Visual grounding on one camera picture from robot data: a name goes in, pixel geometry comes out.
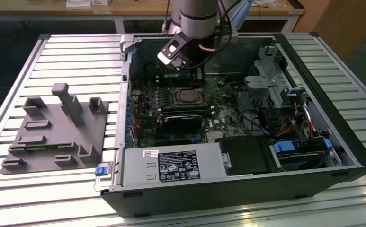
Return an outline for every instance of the black cable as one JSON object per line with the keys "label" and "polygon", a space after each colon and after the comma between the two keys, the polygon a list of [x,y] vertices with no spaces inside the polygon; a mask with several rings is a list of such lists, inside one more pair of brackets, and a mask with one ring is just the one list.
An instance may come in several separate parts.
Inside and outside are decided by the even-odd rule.
{"label": "black cable", "polygon": [[258,10],[260,10],[260,8],[261,8],[260,4],[256,1],[253,3],[258,5],[257,7],[258,7]]}
{"label": "black cable", "polygon": [[[198,67],[204,66],[204,65],[212,60],[212,58],[214,57],[216,53],[217,53],[218,51],[222,51],[222,50],[229,46],[229,44],[230,44],[230,42],[232,42],[232,40],[233,40],[233,25],[232,25],[232,21],[230,21],[230,18],[229,18],[229,16],[228,16],[228,12],[226,12],[226,8],[225,8],[225,4],[224,4],[222,0],[220,0],[220,3],[221,3],[221,5],[222,5],[225,19],[226,19],[226,22],[228,22],[228,25],[229,25],[229,28],[230,28],[229,40],[228,40],[225,46],[218,47],[218,48],[216,49],[216,52],[214,52],[213,54],[210,54],[210,56],[206,57],[206,59],[205,59],[200,64],[197,64],[197,65],[194,65],[194,66],[185,67],[186,70],[193,70],[193,69],[197,69]],[[222,23],[222,19],[224,19],[224,17],[221,17],[222,11],[221,11],[220,8],[218,8],[218,10],[220,10],[220,21],[221,21],[221,23]]]}
{"label": "black cable", "polygon": [[228,39],[228,42],[226,42],[225,46],[224,46],[224,47],[220,47],[220,48],[216,50],[216,52],[222,51],[222,50],[229,46],[229,44],[230,44],[230,42],[232,42],[232,40],[233,40],[233,32],[234,32],[234,31],[233,31],[232,19],[229,18],[228,11],[226,11],[226,7],[225,7],[225,4],[224,4],[222,0],[220,0],[220,3],[221,3],[221,5],[222,5],[222,9],[224,9],[224,13],[225,13],[225,19],[226,19],[226,22],[228,22],[230,34],[229,34],[229,39]]}
{"label": "black cable", "polygon": [[168,21],[168,13],[169,13],[170,0],[168,0],[168,8],[165,13],[165,21]]}
{"label": "black cable", "polygon": [[233,8],[240,4],[241,1],[242,1],[242,0],[236,1],[236,3],[228,8],[225,17],[228,16],[229,12],[230,12],[230,11],[233,10]]}

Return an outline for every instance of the workbench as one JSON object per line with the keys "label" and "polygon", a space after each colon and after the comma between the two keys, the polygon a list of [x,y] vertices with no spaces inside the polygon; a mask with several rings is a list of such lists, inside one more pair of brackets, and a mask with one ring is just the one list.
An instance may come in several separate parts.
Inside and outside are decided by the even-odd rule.
{"label": "workbench", "polygon": [[[300,33],[286,34],[286,38],[366,147],[365,85],[320,37]],[[27,97],[42,96],[45,103],[59,103],[51,86],[63,82],[81,102],[97,96],[110,102],[102,161],[114,160],[122,79],[120,40],[120,34],[41,36],[0,108],[0,164],[26,115],[22,106]],[[290,68],[289,72],[302,87]],[[109,185],[109,177],[97,180],[94,168],[0,174],[0,226],[366,225],[366,176],[310,198],[130,219],[120,217],[100,196]]]}
{"label": "workbench", "polygon": [[[284,20],[282,32],[292,32],[305,10],[296,9],[288,0],[264,6],[269,7],[250,9],[246,20]],[[168,0],[113,0],[109,6],[66,10],[66,0],[0,0],[0,21],[112,20],[117,32],[126,33],[125,20],[164,20],[166,7]]]}

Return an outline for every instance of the cable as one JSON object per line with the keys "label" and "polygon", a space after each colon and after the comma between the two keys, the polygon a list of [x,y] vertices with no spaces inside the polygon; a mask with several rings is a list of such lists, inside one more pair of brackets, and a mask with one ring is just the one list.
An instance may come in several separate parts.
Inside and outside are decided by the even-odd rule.
{"label": "cable", "polygon": [[257,7],[258,7],[258,10],[260,10],[261,9],[260,4],[256,1],[253,3],[258,5]]}
{"label": "cable", "polygon": [[168,0],[168,8],[166,8],[166,13],[165,13],[165,20],[162,24],[162,33],[168,32],[168,13],[169,13],[169,6],[170,6],[170,0]]}
{"label": "cable", "polygon": [[232,19],[229,18],[228,11],[226,11],[226,7],[225,7],[225,4],[224,4],[222,0],[220,0],[220,3],[221,3],[221,5],[222,5],[222,9],[224,9],[224,11],[225,11],[225,18],[226,18],[226,22],[228,22],[230,34],[229,34],[229,39],[228,39],[228,42],[226,42],[225,46],[224,46],[224,47],[220,47],[220,48],[216,50],[216,52],[222,51],[222,50],[229,46],[229,44],[230,44],[230,42],[232,42],[232,40],[233,40],[233,33],[234,33],[234,31],[233,31]]}
{"label": "cable", "polygon": [[165,21],[168,21],[168,13],[169,13],[170,0],[168,0],[168,8],[165,13]]}
{"label": "cable", "polygon": [[220,51],[222,51],[229,46],[229,44],[230,44],[230,42],[233,40],[234,31],[233,31],[232,20],[229,18],[229,15],[228,15],[228,12],[226,12],[226,7],[225,7],[225,4],[224,4],[222,0],[220,0],[220,3],[221,3],[221,6],[222,6],[221,8],[224,9],[224,17],[222,17],[222,11],[218,8],[218,11],[220,11],[220,21],[221,21],[221,35],[220,35],[220,39],[222,39],[222,21],[224,21],[224,18],[226,19],[228,26],[229,26],[229,31],[230,31],[229,39],[228,39],[228,42],[225,43],[225,45],[221,46],[221,47],[218,47],[218,48],[209,48],[209,47],[205,47],[202,44],[200,44],[198,47],[204,51],[206,51],[206,52],[220,52]]}
{"label": "cable", "polygon": [[230,11],[233,10],[233,8],[240,4],[241,1],[242,1],[242,0],[238,0],[238,1],[234,2],[234,4],[228,8],[226,14],[229,14],[229,12],[230,12]]}

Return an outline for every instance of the barcode sticker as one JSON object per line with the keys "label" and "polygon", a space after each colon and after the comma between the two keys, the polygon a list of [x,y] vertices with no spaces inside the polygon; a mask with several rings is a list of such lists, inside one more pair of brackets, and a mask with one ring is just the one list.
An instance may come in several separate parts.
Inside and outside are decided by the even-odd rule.
{"label": "barcode sticker", "polygon": [[145,150],[144,157],[158,157],[160,150]]}

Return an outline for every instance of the motherboard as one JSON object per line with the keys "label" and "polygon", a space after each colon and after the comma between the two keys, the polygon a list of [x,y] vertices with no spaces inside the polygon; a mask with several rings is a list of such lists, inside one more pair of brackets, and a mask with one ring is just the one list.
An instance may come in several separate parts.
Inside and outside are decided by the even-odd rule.
{"label": "motherboard", "polygon": [[174,76],[148,81],[132,93],[140,147],[208,143],[245,135],[236,105],[237,83],[216,75],[206,77],[202,87],[178,87],[185,83]]}

